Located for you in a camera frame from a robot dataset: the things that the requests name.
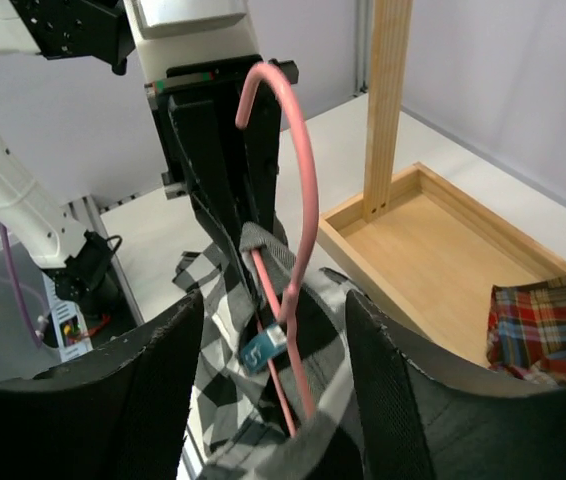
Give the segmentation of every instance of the wooden box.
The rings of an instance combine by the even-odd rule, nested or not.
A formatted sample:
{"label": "wooden box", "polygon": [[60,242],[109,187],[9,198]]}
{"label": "wooden box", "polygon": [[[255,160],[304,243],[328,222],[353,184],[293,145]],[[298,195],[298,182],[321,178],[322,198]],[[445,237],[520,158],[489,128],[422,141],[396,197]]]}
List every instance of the wooden box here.
{"label": "wooden box", "polygon": [[394,175],[385,213],[363,194],[322,216],[319,244],[395,320],[484,365],[493,285],[566,274],[566,262],[416,164]]}
{"label": "wooden box", "polygon": [[412,1],[374,2],[365,185],[323,215],[319,244],[394,320],[485,365],[493,285],[566,262],[423,165],[392,175]]}

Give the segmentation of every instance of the pink clothes hanger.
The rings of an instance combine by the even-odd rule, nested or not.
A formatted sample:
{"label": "pink clothes hanger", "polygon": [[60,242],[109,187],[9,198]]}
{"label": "pink clothes hanger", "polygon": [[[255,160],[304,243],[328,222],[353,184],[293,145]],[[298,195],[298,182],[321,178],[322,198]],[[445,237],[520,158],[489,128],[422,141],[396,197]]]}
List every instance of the pink clothes hanger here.
{"label": "pink clothes hanger", "polygon": [[[236,126],[239,129],[245,129],[250,118],[250,112],[254,103],[256,90],[261,83],[265,81],[274,92],[281,108],[290,122],[290,131],[292,133],[292,141],[299,164],[301,174],[301,191],[303,195],[303,231],[301,234],[301,242],[296,255],[296,262],[292,268],[292,275],[289,285],[283,291],[282,302],[279,305],[278,298],[272,286],[272,282],[265,269],[265,264],[261,253],[258,250],[252,250],[252,259],[256,266],[259,280],[265,291],[267,301],[276,317],[277,322],[287,324],[287,351],[290,357],[290,364],[296,381],[296,388],[301,397],[303,410],[306,419],[314,414],[314,400],[310,392],[310,387],[305,375],[301,356],[299,354],[296,342],[297,320],[296,307],[298,305],[299,293],[303,284],[303,277],[307,269],[312,250],[316,243],[316,235],[318,233],[319,223],[319,194],[316,180],[316,169],[314,167],[314,155],[312,153],[312,145],[307,132],[303,112],[299,106],[296,95],[292,90],[287,78],[274,65],[268,63],[258,63],[254,65],[245,79],[241,100],[239,101],[238,111],[236,113]],[[261,330],[260,320],[257,319],[259,330]],[[289,412],[289,405],[285,398],[285,393],[280,385],[278,374],[274,368],[272,361],[268,362],[276,392],[283,408],[283,413],[293,436],[296,428]]]}

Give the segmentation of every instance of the clothing tag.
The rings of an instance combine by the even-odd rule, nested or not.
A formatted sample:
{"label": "clothing tag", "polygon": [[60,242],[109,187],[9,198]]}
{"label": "clothing tag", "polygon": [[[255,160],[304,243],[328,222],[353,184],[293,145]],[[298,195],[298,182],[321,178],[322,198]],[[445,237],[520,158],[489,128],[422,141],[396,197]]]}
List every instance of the clothing tag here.
{"label": "clothing tag", "polygon": [[287,350],[287,337],[278,323],[259,333],[241,350],[241,361],[250,375],[258,373],[267,361]]}

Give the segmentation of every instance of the white backdrop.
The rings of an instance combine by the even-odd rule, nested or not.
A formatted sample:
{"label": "white backdrop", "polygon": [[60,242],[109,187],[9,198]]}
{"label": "white backdrop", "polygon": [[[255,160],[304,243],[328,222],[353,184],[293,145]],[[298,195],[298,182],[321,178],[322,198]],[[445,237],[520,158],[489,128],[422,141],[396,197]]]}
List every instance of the white backdrop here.
{"label": "white backdrop", "polygon": [[403,103],[566,205],[566,0],[414,0]]}
{"label": "white backdrop", "polygon": [[[252,0],[265,58],[293,59],[310,117],[352,96],[355,0]],[[0,129],[12,151],[59,199],[102,204],[160,184],[165,170],[136,56],[125,77],[93,59],[0,57]]]}

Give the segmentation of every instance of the checkered shirt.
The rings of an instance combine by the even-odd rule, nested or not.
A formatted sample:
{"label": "checkered shirt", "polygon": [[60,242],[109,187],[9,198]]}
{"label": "checkered shirt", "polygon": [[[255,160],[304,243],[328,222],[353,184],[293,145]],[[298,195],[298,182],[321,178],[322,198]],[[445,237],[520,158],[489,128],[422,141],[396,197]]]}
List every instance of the checkered shirt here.
{"label": "checkered shirt", "polygon": [[494,287],[488,321],[491,368],[517,378],[566,385],[566,276]]}
{"label": "checkered shirt", "polygon": [[[252,248],[261,250],[281,294],[294,255],[260,227],[247,224],[241,250],[254,278]],[[346,294],[356,286],[329,269],[306,275],[297,312],[298,342],[317,411],[304,418],[289,359],[285,354],[276,358],[290,408],[302,425],[290,439],[269,371],[249,375],[238,356],[256,332],[255,312],[263,312],[264,323],[273,321],[265,296],[250,298],[214,245],[200,254],[185,253],[174,283],[186,292],[201,289],[205,303],[193,398],[209,459],[199,478],[362,478],[363,436],[345,336]]]}

